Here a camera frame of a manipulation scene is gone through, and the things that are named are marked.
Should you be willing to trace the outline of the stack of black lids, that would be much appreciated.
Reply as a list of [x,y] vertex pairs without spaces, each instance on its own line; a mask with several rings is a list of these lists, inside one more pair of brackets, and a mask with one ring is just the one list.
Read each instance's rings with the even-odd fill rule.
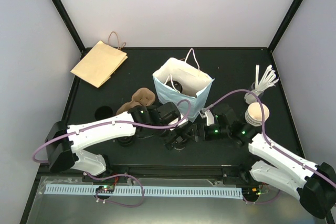
[[133,136],[120,137],[117,138],[116,142],[122,147],[129,147],[134,143],[134,137]]

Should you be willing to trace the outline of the light blue paper bag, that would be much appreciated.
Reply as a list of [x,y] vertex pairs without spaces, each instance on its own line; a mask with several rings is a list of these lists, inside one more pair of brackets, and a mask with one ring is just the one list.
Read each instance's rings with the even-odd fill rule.
[[[161,104],[173,102],[183,114],[190,109],[188,120],[194,122],[199,111],[205,107],[214,79],[197,67],[187,63],[189,55],[184,60],[169,58],[157,71],[152,74],[157,97]],[[182,93],[166,86],[168,81],[177,81],[182,85]]]

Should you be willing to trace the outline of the stack of white paper cups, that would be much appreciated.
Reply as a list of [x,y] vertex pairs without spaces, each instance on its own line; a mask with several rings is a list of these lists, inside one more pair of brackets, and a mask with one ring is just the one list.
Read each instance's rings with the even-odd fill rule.
[[262,111],[258,102],[249,105],[245,112],[245,121],[255,127],[262,125]]

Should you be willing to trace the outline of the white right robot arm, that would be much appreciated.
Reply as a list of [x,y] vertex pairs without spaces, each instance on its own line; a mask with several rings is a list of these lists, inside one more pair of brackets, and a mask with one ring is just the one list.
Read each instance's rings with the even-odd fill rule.
[[259,126],[240,120],[227,104],[201,109],[199,115],[204,122],[192,127],[195,141],[226,138],[251,153],[254,163],[238,171],[243,183],[255,180],[269,184],[297,199],[316,218],[327,217],[335,206],[335,170],[331,165],[318,165],[265,139]]

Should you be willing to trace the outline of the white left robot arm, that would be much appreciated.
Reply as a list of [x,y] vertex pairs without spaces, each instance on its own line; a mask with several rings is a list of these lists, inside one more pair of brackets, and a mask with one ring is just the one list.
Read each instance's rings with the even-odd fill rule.
[[161,106],[137,105],[119,115],[86,124],[56,122],[45,140],[49,170],[59,173],[76,169],[106,182],[113,174],[108,158],[86,151],[87,147],[122,138],[174,136],[174,130],[187,123],[187,114],[172,102]]

